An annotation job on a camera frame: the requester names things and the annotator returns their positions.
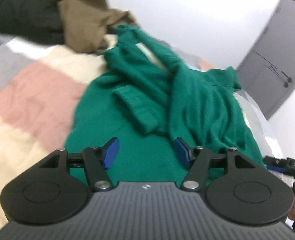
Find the green hooded sweatshirt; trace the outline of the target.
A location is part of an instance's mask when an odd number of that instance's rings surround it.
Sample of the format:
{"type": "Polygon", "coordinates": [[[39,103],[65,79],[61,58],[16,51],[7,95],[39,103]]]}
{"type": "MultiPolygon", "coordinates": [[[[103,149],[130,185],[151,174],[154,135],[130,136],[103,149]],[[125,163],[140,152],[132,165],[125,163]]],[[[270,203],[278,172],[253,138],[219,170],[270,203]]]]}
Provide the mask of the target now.
{"type": "Polygon", "coordinates": [[[169,48],[133,25],[116,29],[118,42],[104,54],[107,71],[81,97],[65,142],[69,153],[102,146],[112,137],[119,153],[111,181],[174,181],[187,174],[173,150],[176,138],[224,153],[235,146],[258,164],[262,154],[234,94],[233,68],[189,69],[169,48]]]}

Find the brown jacket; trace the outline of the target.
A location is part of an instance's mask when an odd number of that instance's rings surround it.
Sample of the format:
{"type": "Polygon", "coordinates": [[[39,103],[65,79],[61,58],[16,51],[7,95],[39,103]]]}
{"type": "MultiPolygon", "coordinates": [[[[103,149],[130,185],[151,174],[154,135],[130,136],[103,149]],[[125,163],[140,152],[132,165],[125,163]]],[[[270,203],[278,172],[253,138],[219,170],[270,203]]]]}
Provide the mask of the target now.
{"type": "Polygon", "coordinates": [[[138,25],[129,11],[110,8],[106,0],[61,0],[58,7],[66,45],[77,53],[102,54],[106,34],[119,25],[138,25]]]}

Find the black garment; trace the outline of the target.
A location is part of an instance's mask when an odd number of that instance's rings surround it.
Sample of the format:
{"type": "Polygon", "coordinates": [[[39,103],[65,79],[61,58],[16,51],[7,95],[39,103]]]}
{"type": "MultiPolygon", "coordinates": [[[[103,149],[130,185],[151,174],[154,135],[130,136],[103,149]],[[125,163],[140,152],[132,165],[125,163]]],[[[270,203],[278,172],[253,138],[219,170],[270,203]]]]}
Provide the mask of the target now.
{"type": "Polygon", "coordinates": [[[64,44],[58,0],[0,0],[0,33],[32,42],[64,44]]]}

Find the patchwork bed cover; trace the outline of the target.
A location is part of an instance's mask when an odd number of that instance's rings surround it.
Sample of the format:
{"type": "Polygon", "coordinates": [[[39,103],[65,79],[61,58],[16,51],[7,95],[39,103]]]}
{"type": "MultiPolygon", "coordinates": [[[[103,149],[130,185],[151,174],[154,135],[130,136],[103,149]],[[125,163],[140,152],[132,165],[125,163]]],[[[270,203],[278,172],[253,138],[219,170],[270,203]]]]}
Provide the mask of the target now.
{"type": "MultiPolygon", "coordinates": [[[[102,56],[0,35],[0,193],[17,175],[62,146],[86,86],[106,69],[102,56]]],[[[0,239],[292,239],[285,225],[233,226],[197,196],[169,184],[123,184],[95,197],[97,207],[60,225],[9,224],[0,205],[0,239]]]]}

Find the grey door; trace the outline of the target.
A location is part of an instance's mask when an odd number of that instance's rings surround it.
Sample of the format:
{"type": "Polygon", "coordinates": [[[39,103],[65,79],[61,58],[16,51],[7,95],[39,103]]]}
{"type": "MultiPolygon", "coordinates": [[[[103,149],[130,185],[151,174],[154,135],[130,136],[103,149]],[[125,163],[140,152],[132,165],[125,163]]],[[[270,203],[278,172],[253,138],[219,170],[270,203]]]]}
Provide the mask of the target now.
{"type": "Polygon", "coordinates": [[[237,74],[243,90],[271,118],[295,89],[295,0],[280,0],[237,74]],[[280,71],[292,78],[285,88],[280,71]]]}

